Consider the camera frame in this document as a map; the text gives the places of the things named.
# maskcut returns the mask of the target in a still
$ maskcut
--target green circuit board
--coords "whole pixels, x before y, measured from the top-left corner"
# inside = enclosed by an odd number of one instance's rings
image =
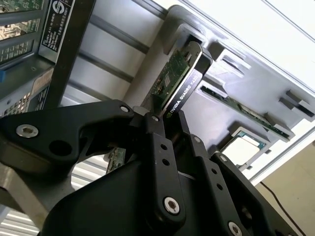
[[[0,41],[27,33],[36,32],[38,29],[38,25],[39,19],[34,19],[30,21],[0,26]]]
[[[40,10],[43,0],[0,0],[0,14],[5,12]]]
[[[163,108],[173,95],[189,70],[189,64],[181,52],[176,51],[165,65],[145,101],[154,94],[160,98],[160,108]]]
[[[217,94],[216,92],[206,88],[206,87],[201,87],[201,90],[212,96],[213,98],[215,98],[216,100],[220,101],[221,103],[225,104],[226,106],[236,110],[237,112],[241,113],[242,115],[245,115],[246,117],[248,117],[249,119],[253,120],[254,122],[262,125],[264,128],[273,131],[274,133],[284,137],[285,139],[289,138],[289,135],[282,132],[281,130],[273,127],[270,122],[263,117],[262,115],[256,113],[255,111],[253,111],[252,109],[240,104],[238,101],[230,98],[230,97],[222,97],[221,95]]]

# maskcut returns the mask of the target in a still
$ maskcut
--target silver screw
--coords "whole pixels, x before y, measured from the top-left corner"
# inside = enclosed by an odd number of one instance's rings
[[[172,215],[177,215],[180,210],[178,202],[174,198],[171,198],[171,197],[167,197],[164,199],[164,207]]]
[[[220,155],[220,158],[222,161],[227,162],[227,159],[225,158],[225,156]]]
[[[229,222],[229,223],[228,223],[228,227],[229,227],[231,233],[232,233],[234,236],[242,236],[242,235],[243,235],[243,234],[242,234],[242,231],[241,231],[241,229],[240,229],[240,227],[238,227],[238,225],[235,224],[234,222],[232,222],[232,221]]]
[[[30,124],[22,124],[16,128],[17,135],[23,138],[34,138],[38,135],[38,129]]]
[[[152,117],[152,119],[154,119],[155,121],[159,121],[159,119],[157,118],[157,117],[155,117],[155,116],[151,116]]]
[[[200,138],[198,138],[198,137],[194,137],[193,139],[195,139],[195,141],[196,141],[197,143],[201,143]]]
[[[129,109],[128,109],[127,107],[121,106],[120,109],[121,109],[123,112],[129,112]]]

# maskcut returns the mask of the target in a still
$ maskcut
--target label sticker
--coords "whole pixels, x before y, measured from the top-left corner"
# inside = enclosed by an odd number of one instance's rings
[[[60,50],[72,4],[73,0],[53,0],[51,3],[42,45],[55,52]]]
[[[45,72],[42,76],[38,77],[34,84],[33,84],[33,89],[31,90],[31,94],[33,95],[34,93],[38,92],[42,87],[46,86],[50,81],[53,76],[54,69],[51,68],[47,72]]]

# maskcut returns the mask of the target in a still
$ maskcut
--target blue tab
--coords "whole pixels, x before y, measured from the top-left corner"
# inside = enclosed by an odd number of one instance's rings
[[[5,70],[0,70],[0,83],[5,79]]]

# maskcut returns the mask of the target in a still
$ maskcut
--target black cable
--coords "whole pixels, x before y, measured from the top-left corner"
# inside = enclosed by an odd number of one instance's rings
[[[264,184],[263,182],[260,182],[260,183],[261,183],[262,186],[264,186],[272,194],[272,196],[275,198],[276,202],[278,203],[279,207],[285,213],[285,215],[289,218],[289,220],[292,222],[292,224],[300,231],[300,233],[303,236],[306,236],[306,234],[303,232],[303,230],[301,230],[301,228],[298,226],[298,224],[292,219],[292,217],[289,215],[289,213],[287,213],[285,208],[282,206],[282,204],[280,203],[277,195],[266,184]]]

